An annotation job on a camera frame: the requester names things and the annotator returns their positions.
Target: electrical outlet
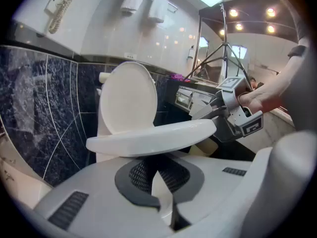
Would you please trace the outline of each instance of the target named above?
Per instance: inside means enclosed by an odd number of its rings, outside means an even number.
[[[124,53],[124,57],[131,59],[131,60],[136,60],[137,59],[137,55],[133,54],[133,53]]]
[[[63,4],[63,0],[49,0],[48,4],[45,7],[45,10],[49,11],[52,14],[55,14],[59,6]]]

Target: white toilet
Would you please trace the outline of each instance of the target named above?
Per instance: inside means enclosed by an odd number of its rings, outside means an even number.
[[[88,138],[86,147],[100,162],[175,151],[216,131],[210,119],[154,127],[156,111],[156,88],[147,69],[132,61],[120,64],[102,87],[97,137]]]

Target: tripod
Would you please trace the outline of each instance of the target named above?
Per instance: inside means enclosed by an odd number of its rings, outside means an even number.
[[[223,66],[224,66],[224,69],[225,69],[225,78],[228,77],[228,61],[232,62],[234,65],[236,65],[238,67],[238,71],[237,71],[237,76],[239,74],[239,70],[241,69],[246,77],[246,80],[250,86],[250,88],[252,89],[251,87],[251,83],[249,81],[249,78],[248,78],[248,75],[247,75],[247,72],[245,71],[242,63],[240,62],[239,58],[237,57],[237,55],[235,54],[235,52],[233,51],[233,49],[231,48],[231,46],[229,45],[228,41],[227,41],[227,23],[226,23],[226,11],[224,10],[224,7],[223,7],[223,3],[220,4],[220,9],[222,11],[222,15],[223,15],[223,29],[224,29],[224,35],[223,35],[223,42],[221,43],[221,45],[216,48],[210,55],[208,55],[199,65],[197,65],[184,79],[183,81],[185,81],[188,77],[190,77],[191,75],[194,74],[194,72],[200,68],[201,66],[205,65],[205,64],[208,64],[208,63],[211,63],[213,61],[218,61],[218,60],[223,60]],[[223,47],[223,55],[222,57],[220,58],[215,58],[215,59],[212,59],[210,61],[208,61],[208,59],[210,57],[212,57],[219,49],[221,49]],[[234,62],[232,59],[228,58],[228,48],[232,51],[233,55],[235,56],[235,58],[237,59],[237,63]]]

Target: toilet lid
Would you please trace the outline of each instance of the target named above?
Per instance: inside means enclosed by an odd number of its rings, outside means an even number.
[[[112,134],[153,127],[158,100],[147,69],[133,61],[120,64],[103,86],[100,105]]]

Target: coiled cord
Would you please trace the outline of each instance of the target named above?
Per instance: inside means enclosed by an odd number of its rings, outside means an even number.
[[[69,5],[72,1],[73,0],[63,0],[63,4],[58,9],[56,16],[54,17],[54,19],[52,20],[52,22],[49,26],[49,32],[51,34],[54,34],[57,32],[57,30],[60,26],[61,20],[62,20],[64,14],[66,13],[67,8],[69,7]]]

